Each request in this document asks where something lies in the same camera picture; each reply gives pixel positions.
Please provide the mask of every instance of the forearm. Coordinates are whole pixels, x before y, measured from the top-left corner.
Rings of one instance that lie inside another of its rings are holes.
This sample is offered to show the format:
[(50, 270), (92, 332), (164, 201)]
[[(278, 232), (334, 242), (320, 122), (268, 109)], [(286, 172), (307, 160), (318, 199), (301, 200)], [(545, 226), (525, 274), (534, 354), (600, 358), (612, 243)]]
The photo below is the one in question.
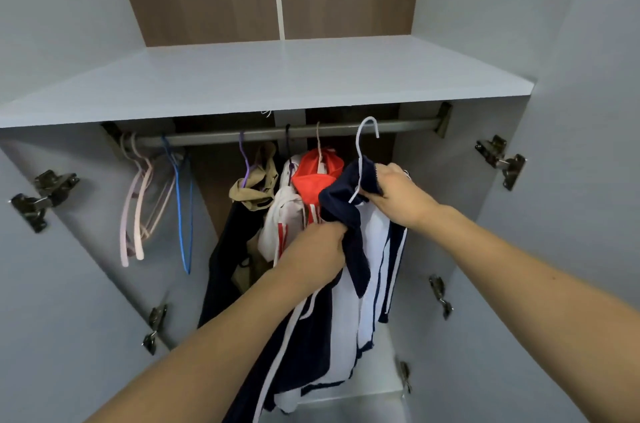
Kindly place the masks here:
[(448, 251), (508, 329), (592, 421), (639, 421), (640, 314), (462, 216), (419, 230)]
[(273, 269), (103, 406), (89, 422), (221, 421), (262, 348), (306, 293)]

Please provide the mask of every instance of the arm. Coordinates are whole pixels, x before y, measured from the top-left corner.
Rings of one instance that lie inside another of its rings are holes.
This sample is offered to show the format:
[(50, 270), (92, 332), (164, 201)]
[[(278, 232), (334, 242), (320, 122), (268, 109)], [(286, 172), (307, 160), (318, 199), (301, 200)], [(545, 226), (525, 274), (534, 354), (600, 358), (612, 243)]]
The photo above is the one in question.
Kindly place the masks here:
[(278, 324), (344, 266), (345, 230), (340, 223), (309, 225), (275, 268), (140, 374), (88, 423), (222, 421)]
[(378, 165), (384, 197), (366, 193), (401, 225), (458, 263), (529, 354), (591, 421), (640, 421), (640, 314), (619, 299), (528, 255), (438, 204), (394, 165)]

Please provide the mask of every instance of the red garment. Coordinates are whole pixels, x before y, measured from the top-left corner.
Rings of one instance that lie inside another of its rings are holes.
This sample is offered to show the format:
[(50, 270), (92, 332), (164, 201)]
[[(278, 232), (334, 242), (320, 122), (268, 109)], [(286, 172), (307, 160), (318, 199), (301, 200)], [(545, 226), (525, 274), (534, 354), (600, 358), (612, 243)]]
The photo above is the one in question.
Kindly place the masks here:
[(302, 201), (307, 206), (319, 206), (318, 195), (330, 186), (342, 173), (344, 161), (335, 153), (335, 150), (322, 149), (323, 163), (326, 165), (326, 174), (318, 173), (317, 148), (305, 153), (300, 160), (300, 166), (291, 177), (291, 182), (300, 194)]

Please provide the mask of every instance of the wardrobe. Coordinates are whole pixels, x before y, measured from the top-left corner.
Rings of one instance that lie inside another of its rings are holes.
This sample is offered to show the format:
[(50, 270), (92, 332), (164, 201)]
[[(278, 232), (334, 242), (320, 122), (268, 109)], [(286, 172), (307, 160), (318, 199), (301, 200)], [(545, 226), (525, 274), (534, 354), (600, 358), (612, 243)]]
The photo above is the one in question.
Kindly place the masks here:
[[(236, 140), (211, 140), (222, 131), (282, 149), (287, 124), (374, 116), (391, 126), (362, 137), (369, 158), (640, 308), (639, 14), (640, 0), (0, 0), (1, 419), (82, 421), (196, 329), (244, 172)], [(124, 131), (191, 155), (190, 274), (174, 202), (145, 259), (120, 264)], [(352, 133), (321, 141), (353, 160)], [(60, 197), (40, 209), (48, 170)], [(60, 194), (66, 174), (79, 181)], [(165, 304), (152, 355), (141, 343)], [(376, 336), (352, 380), (290, 420), (584, 420), (412, 233)]]

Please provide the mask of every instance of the person's right hand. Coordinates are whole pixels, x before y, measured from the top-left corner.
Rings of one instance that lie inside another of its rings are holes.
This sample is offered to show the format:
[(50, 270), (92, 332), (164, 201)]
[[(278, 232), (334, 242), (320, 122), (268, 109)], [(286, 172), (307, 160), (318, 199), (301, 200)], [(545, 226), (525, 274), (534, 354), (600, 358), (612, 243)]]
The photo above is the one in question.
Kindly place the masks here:
[(376, 163), (378, 184), (382, 195), (360, 193), (371, 200), (389, 219), (396, 224), (418, 230), (430, 211), (439, 204), (428, 193), (414, 184), (395, 163)]

